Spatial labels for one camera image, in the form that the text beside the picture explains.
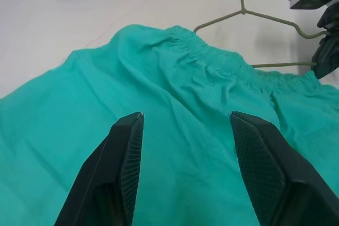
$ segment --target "table surface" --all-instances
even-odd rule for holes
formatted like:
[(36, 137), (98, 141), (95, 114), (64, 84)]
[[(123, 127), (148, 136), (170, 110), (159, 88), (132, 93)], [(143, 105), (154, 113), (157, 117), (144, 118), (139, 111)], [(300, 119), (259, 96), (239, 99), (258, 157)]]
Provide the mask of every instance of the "table surface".
[[(252, 11), (293, 21), (316, 33), (325, 8), (290, 10), (288, 0), (245, 0)], [(0, 98), (62, 64), (76, 49), (107, 43), (129, 24), (161, 29), (196, 26), (240, 9), (239, 0), (0, 0)], [(320, 38), (294, 28), (238, 15), (198, 31), (209, 44), (243, 55), (249, 64), (311, 61)], [(270, 68), (302, 74), (309, 67)], [(322, 79), (338, 86), (339, 72)]]

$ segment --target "elastic waistband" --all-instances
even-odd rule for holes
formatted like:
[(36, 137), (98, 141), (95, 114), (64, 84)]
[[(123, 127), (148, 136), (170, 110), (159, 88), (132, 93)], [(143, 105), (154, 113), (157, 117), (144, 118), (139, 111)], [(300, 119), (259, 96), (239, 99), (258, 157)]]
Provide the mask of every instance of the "elastic waistband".
[(313, 71), (304, 75), (261, 71), (247, 64), (238, 53), (209, 46), (190, 30), (174, 26), (166, 31), (171, 34), (177, 43), (189, 49), (192, 58), (213, 68), (221, 75), (232, 75), (248, 85), (266, 91), (298, 93), (311, 92), (321, 87)]

